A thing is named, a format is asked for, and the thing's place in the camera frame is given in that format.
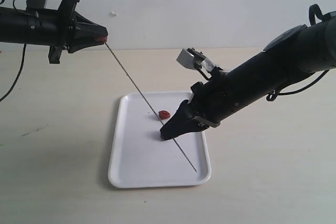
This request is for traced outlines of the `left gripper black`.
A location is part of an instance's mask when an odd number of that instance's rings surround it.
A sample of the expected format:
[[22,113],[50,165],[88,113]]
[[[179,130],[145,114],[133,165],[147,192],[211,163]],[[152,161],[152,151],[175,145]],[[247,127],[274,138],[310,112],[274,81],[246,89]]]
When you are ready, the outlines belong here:
[[68,47],[68,53],[82,49],[100,46],[105,43],[96,42],[96,38],[107,37],[107,29],[98,25],[80,14],[75,15],[75,40],[67,46],[69,26],[74,16],[75,9],[80,0],[62,0],[58,9],[58,42],[50,46],[48,59],[50,64],[60,64],[60,56]]

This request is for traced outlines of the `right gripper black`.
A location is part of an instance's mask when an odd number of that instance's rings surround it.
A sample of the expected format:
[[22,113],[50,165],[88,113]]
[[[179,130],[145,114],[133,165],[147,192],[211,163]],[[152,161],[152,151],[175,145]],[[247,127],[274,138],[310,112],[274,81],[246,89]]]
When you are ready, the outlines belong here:
[[161,127],[161,139],[171,140],[187,133],[218,127],[226,113],[224,104],[231,94],[230,74],[214,70],[206,83],[193,84],[191,97],[182,101],[175,114]]

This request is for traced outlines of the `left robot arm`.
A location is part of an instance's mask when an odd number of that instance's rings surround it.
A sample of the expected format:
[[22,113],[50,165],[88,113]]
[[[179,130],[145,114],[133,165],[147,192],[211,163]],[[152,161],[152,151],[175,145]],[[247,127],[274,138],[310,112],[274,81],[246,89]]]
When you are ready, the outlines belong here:
[[72,54],[81,49],[103,45],[106,27],[75,11],[79,0],[62,0],[58,9],[34,9],[37,15],[1,8],[1,42],[48,46],[50,64],[59,64],[63,50]]

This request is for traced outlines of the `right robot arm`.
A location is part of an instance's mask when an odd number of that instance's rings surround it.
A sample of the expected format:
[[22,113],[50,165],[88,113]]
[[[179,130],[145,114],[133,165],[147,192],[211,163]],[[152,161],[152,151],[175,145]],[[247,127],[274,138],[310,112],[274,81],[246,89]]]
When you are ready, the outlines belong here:
[[183,49],[178,62],[198,71],[206,82],[191,86],[192,96],[161,127],[161,138],[218,127],[258,99],[273,101],[283,95],[284,88],[334,69],[335,12],[323,14],[317,4],[311,5],[309,22],[287,30],[231,71],[224,71],[194,48]]

